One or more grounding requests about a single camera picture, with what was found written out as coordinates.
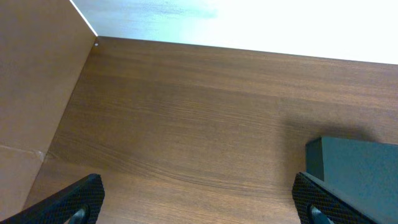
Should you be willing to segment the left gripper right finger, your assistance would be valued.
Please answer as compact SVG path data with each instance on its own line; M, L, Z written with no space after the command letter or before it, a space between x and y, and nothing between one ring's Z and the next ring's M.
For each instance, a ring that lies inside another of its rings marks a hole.
M314 176L299 172L292 187L292 198L301 223L375 223Z

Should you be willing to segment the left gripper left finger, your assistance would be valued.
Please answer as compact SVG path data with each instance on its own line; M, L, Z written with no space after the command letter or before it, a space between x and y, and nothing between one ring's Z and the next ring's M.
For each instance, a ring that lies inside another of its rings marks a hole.
M101 176L90 174L2 223L96 223L104 197Z

